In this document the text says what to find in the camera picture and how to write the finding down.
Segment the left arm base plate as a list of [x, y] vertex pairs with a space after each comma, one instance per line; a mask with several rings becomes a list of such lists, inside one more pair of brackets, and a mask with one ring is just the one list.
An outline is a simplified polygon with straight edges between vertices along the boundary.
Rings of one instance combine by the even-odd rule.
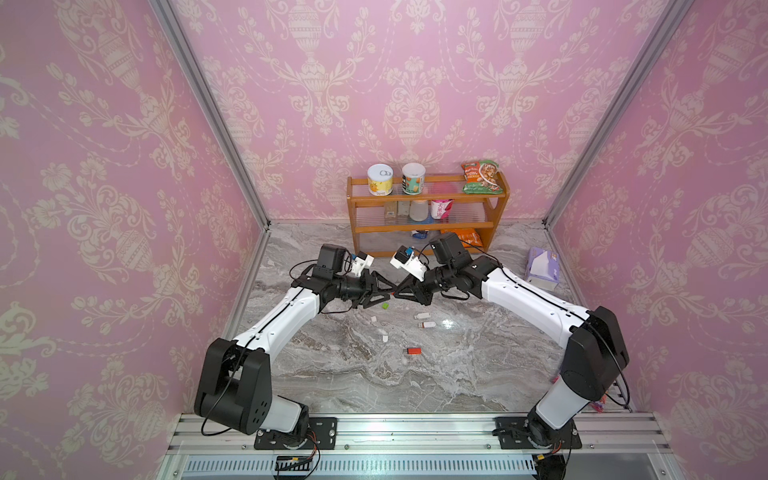
[[300, 420], [291, 432], [278, 430], [258, 430], [255, 450], [334, 450], [338, 432], [337, 417], [310, 416]]

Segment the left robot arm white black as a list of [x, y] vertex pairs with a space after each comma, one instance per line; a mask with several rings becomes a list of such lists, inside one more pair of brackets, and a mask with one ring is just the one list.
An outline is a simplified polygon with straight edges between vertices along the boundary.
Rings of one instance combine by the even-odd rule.
[[308, 435], [308, 407], [273, 393], [272, 363], [296, 333], [333, 300], [368, 308], [387, 301], [395, 284], [367, 268], [359, 276], [316, 265], [306, 268], [283, 299], [251, 328], [208, 347], [194, 413], [227, 430], [279, 432], [301, 442]]

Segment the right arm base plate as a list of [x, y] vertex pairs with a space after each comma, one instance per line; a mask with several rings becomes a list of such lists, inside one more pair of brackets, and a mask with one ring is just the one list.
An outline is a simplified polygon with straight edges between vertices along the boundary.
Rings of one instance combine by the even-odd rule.
[[499, 441], [502, 450], [535, 449], [555, 451], [558, 449], [581, 449], [583, 444], [570, 420], [559, 430], [553, 430], [542, 422], [530, 425], [526, 416], [501, 416], [494, 419], [492, 435]]

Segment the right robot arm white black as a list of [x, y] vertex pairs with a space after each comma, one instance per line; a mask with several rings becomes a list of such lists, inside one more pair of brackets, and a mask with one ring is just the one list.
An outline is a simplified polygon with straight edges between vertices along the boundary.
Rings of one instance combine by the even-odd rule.
[[532, 444], [558, 444], [573, 418], [600, 400], [630, 362], [616, 315], [602, 306], [589, 310], [532, 285], [455, 233], [435, 237], [429, 247], [438, 261], [435, 268], [423, 263], [414, 248], [402, 246], [393, 254], [390, 264], [407, 272], [395, 297], [429, 305], [435, 293], [457, 289], [505, 308], [564, 349], [558, 378], [525, 420]]

